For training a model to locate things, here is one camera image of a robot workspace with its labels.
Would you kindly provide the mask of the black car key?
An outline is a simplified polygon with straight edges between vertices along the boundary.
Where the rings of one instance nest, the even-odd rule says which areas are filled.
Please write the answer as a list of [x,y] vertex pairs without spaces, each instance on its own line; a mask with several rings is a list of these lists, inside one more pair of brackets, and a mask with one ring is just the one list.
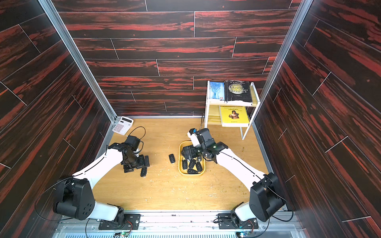
[[175,163],[176,160],[175,160],[175,156],[174,156],[174,154],[170,154],[170,155],[169,155],[169,160],[170,160],[170,163],[171,163],[171,164]]
[[146,177],[146,175],[147,175],[147,167],[143,167],[141,169],[140,176],[143,178],[143,177]]

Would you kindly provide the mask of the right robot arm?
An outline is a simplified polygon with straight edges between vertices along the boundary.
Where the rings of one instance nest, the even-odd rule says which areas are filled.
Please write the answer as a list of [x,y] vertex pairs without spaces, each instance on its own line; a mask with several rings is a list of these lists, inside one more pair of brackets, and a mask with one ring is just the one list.
[[187,136],[192,146],[182,151],[186,159],[202,156],[226,168],[249,190],[250,200],[238,205],[231,211],[235,226],[249,219],[257,218],[262,222],[270,219],[286,201],[281,182],[274,173],[265,174],[240,159],[223,142],[216,143],[208,129],[191,129]]

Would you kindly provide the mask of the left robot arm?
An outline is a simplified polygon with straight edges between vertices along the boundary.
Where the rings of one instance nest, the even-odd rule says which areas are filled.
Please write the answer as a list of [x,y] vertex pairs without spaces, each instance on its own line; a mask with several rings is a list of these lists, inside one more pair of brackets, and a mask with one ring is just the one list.
[[95,201],[92,189],[112,168],[120,164],[124,172],[141,169],[145,177],[150,166],[149,157],[139,155],[141,139],[129,135],[123,143],[113,143],[94,162],[72,176],[62,178],[55,185],[53,211],[70,218],[100,220],[109,226],[121,227],[125,222],[124,209]]

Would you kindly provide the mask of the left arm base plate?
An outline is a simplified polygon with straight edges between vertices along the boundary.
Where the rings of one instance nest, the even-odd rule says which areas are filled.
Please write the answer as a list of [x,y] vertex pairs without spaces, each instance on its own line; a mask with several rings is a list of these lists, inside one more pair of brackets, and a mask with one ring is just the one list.
[[137,230],[140,225],[140,214],[124,214],[124,218],[117,217],[114,221],[101,220],[98,230]]

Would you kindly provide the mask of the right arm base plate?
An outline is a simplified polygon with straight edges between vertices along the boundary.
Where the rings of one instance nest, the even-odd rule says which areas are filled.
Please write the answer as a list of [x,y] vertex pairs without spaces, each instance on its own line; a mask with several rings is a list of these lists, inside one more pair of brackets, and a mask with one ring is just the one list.
[[213,223],[217,224],[221,230],[232,229],[258,229],[259,225],[256,218],[249,219],[247,221],[240,220],[236,215],[231,213],[219,213],[217,218],[213,220]]

